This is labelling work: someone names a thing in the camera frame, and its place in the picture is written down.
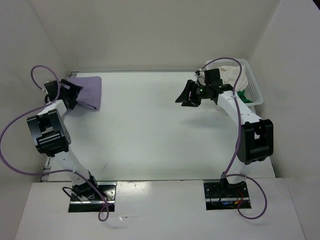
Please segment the purple t-shirt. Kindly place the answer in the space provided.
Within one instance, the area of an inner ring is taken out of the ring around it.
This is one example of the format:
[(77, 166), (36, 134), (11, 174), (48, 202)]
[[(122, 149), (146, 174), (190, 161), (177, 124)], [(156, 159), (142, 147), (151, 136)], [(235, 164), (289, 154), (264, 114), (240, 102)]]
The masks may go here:
[(67, 81), (82, 87), (77, 97), (79, 105), (94, 111), (100, 110), (102, 79), (99, 76), (69, 77)]

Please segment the cream white t-shirt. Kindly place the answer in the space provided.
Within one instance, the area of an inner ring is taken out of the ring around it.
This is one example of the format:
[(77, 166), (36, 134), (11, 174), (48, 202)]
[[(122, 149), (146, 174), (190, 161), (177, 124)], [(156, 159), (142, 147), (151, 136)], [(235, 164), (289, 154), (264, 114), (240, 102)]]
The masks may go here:
[(242, 67), (242, 72), (239, 77), (239, 80), (236, 83), (237, 77), (239, 76), (240, 73), (240, 67), (239, 66), (221, 66), (219, 67), (219, 72), (220, 72), (220, 77), (222, 79), (222, 83), (224, 85), (230, 84), (232, 87), (235, 85), (235, 91), (236, 92), (242, 92), (246, 89), (248, 86), (248, 79), (246, 76), (246, 67), (244, 65)]

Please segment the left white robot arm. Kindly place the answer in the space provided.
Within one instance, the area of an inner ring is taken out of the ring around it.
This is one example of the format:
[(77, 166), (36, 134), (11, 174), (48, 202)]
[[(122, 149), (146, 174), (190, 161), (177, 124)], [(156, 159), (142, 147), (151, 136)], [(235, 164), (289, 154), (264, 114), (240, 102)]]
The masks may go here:
[(72, 190), (80, 197), (92, 199), (97, 182), (94, 176), (77, 159), (71, 150), (71, 136), (63, 117), (74, 109), (81, 86), (65, 79), (50, 81), (44, 85), (46, 107), (37, 115), (27, 118), (27, 125), (37, 151), (56, 161), (67, 170)]

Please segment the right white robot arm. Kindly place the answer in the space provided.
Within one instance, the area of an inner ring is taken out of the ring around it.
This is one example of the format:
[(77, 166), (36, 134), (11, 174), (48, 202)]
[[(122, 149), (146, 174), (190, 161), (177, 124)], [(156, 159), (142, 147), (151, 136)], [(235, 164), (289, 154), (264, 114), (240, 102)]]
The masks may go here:
[(221, 80), (201, 85), (188, 80), (182, 93), (175, 100), (183, 107), (199, 107), (202, 100), (211, 100), (221, 107), (235, 122), (238, 130), (234, 154), (221, 175), (224, 188), (239, 185), (253, 166), (263, 162), (274, 152), (274, 125), (262, 119), (233, 92), (230, 84)]

